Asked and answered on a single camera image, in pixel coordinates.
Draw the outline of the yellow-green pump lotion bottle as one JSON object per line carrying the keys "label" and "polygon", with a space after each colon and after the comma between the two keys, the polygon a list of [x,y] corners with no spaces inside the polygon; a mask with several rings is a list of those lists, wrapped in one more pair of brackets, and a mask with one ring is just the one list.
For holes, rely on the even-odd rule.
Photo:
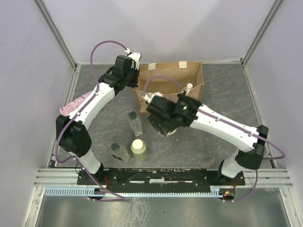
{"label": "yellow-green pump lotion bottle", "polygon": [[187,85],[184,88],[182,88],[182,92],[187,96],[192,88],[193,88],[193,84],[187,83]]}

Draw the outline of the cream bottle white cap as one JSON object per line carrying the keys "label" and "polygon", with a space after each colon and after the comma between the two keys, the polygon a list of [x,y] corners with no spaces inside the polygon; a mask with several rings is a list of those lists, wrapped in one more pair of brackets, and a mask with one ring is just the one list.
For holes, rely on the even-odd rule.
{"label": "cream bottle white cap", "polygon": [[168,137],[168,136],[173,135],[176,131],[177,131],[177,128],[175,128],[175,129],[167,128],[164,130],[164,133],[165,133],[165,136]]}

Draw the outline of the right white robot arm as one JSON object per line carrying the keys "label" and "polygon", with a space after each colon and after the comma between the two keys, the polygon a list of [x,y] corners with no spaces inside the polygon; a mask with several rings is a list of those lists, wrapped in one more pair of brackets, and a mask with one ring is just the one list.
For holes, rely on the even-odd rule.
{"label": "right white robot arm", "polygon": [[206,131],[237,147],[237,150],[222,162],[217,172],[220,184],[229,184],[243,170],[258,170],[264,158],[265,139],[268,128],[240,124],[224,117],[185,94],[178,94],[173,102],[156,92],[145,94],[149,122],[163,136],[173,134],[179,127]]}

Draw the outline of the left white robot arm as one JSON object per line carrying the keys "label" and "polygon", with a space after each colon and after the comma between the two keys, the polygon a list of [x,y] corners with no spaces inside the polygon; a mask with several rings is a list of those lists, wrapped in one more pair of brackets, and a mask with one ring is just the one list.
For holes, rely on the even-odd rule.
{"label": "left white robot arm", "polygon": [[97,80],[97,85],[79,107],[67,116],[56,119],[57,146],[69,152],[89,172],[93,184],[104,181],[102,164],[91,150],[92,140],[88,128],[101,109],[125,87],[138,85],[141,54],[132,52],[119,55],[113,67]]}

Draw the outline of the brown canvas tote bag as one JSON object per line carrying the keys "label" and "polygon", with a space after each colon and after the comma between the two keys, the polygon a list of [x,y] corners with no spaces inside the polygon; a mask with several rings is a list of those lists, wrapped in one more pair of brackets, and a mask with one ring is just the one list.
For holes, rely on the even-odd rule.
{"label": "brown canvas tote bag", "polygon": [[167,99],[176,102],[178,94],[187,89],[187,96],[201,100],[204,89],[202,63],[199,61],[178,61],[167,63],[150,63],[140,67],[138,87],[134,89],[138,103],[138,113],[147,114],[147,104],[143,93],[151,95],[162,93]]}

